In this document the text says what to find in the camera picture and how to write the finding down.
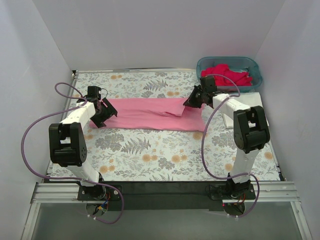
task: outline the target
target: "floral tablecloth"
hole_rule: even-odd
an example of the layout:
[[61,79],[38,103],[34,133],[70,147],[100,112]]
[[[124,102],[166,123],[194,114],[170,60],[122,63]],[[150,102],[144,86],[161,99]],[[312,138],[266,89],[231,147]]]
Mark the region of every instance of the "floral tablecloth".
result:
[[[123,72],[81,73],[75,87],[83,95],[88,86],[108,91],[107,98],[184,98],[195,84],[196,73],[185,72]],[[74,107],[72,100],[69,107]],[[212,108],[206,106],[202,118],[206,123]],[[213,181],[201,162],[201,132],[150,129],[83,129],[87,145],[87,161],[105,181]],[[219,177],[227,176],[236,158],[233,129],[226,129],[222,114],[211,121],[205,139],[208,169]],[[259,153],[253,172],[262,181],[280,180],[269,144]],[[51,176],[74,175],[57,164]]]

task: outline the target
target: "blue plastic container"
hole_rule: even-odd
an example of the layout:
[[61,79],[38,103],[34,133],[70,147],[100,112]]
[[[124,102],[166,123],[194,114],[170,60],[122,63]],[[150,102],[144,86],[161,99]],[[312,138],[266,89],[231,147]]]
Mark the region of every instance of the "blue plastic container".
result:
[[[234,72],[249,72],[252,77],[252,86],[238,86],[240,92],[246,93],[257,87],[262,83],[262,76],[259,71],[258,64],[251,58],[244,56],[207,56],[201,58],[196,64],[196,76],[201,78],[201,72],[207,68],[214,67],[218,64],[228,64],[229,69]],[[224,93],[236,92],[234,86],[218,86],[219,91]]]

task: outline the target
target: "table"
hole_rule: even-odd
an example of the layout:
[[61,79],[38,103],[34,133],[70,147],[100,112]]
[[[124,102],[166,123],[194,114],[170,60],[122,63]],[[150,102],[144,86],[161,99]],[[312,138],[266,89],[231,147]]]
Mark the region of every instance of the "table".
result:
[[[98,86],[102,97],[185,98],[199,84],[195,71],[84,72],[74,82],[83,95],[88,86]],[[71,100],[69,108],[76,100]],[[206,106],[206,123],[212,113]],[[150,129],[83,129],[87,161],[105,181],[213,181],[201,162],[201,132]],[[227,176],[236,157],[233,129],[226,129],[222,114],[213,117],[205,139],[208,169],[218,177]],[[274,151],[267,143],[258,154],[252,172],[260,181],[279,181]],[[67,169],[53,164],[52,177],[74,177]]]

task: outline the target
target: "wall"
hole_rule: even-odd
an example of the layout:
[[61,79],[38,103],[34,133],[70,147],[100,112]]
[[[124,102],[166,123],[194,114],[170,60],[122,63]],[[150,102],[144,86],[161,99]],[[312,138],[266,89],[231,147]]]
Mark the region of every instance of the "wall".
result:
[[275,153],[313,239],[320,239],[319,11],[317,0],[286,0],[256,57]]
[[[23,163],[21,137],[35,119],[64,107],[54,85],[70,82],[71,71],[32,0],[0,0],[0,53],[0,239],[18,240],[39,180]],[[42,174],[50,160],[48,126],[59,120],[39,123],[27,137],[27,158]]]
[[284,0],[33,0],[73,70],[255,57]]

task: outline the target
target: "white plastic part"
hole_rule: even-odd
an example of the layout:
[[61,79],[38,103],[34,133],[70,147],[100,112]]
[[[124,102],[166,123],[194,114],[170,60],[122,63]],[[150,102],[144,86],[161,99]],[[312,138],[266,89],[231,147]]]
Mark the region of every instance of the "white plastic part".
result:
[[[67,166],[68,170],[70,170],[77,178],[81,178],[83,180],[89,180],[93,182],[99,182],[99,173],[91,166],[88,161],[82,163],[82,166]],[[94,184],[88,183],[86,181],[81,181],[82,186],[91,187]]]
[[[222,94],[218,94],[217,96],[214,96],[212,98],[213,108],[215,109],[216,107],[218,107],[222,103],[222,101],[228,97],[229,97],[229,94],[226,94],[226,93],[222,93]],[[233,120],[235,111],[249,110],[250,108],[251,107],[249,105],[243,104],[237,101],[236,99],[234,99],[233,97],[231,97],[219,108],[219,110]]]
[[62,124],[72,124],[81,123],[82,129],[84,129],[87,122],[96,114],[95,105],[92,102],[87,102],[84,106],[74,110],[60,123]]
[[[230,172],[230,176],[234,176],[242,173],[251,173],[252,167],[254,165],[255,159],[260,150],[252,150],[246,154],[243,150],[237,148],[236,157],[233,164],[233,168]],[[235,184],[244,183],[250,179],[249,175],[243,175],[233,178]]]

